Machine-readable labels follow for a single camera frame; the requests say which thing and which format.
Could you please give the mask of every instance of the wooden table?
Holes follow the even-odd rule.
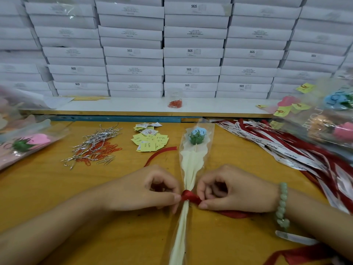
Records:
[[[138,153],[130,140],[135,123],[120,123],[123,132],[111,140],[122,147],[116,159],[107,166],[84,163],[73,170],[60,160],[71,156],[71,147],[82,142],[82,136],[94,133],[97,122],[75,122],[71,133],[63,140],[39,151],[0,174],[0,231],[13,227],[89,187],[121,177],[142,168],[152,153]],[[116,123],[101,123],[104,128]],[[167,147],[178,146],[186,128],[193,124],[164,124],[157,128],[169,136]],[[233,164],[272,182],[285,181],[289,187],[301,190],[320,201],[325,197],[300,172],[276,162],[273,157],[245,139],[216,126],[214,141],[206,169],[225,163]],[[179,156],[169,151],[157,156],[159,164],[181,182]],[[143,209],[113,213],[91,221],[42,264],[168,264],[177,227],[178,214],[167,210]],[[231,219],[193,206],[189,211],[187,231],[189,265],[262,264],[273,252],[299,247],[275,236],[277,225],[273,214],[254,215],[247,219]],[[298,227],[290,232],[306,235]],[[277,264],[286,264],[281,259]],[[325,264],[324,261],[310,264]]]

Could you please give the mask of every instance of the fingernail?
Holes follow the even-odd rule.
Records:
[[[174,203],[178,203],[181,200],[181,195],[174,193]]]
[[[199,209],[207,209],[207,204],[201,202],[201,203],[199,204]]]

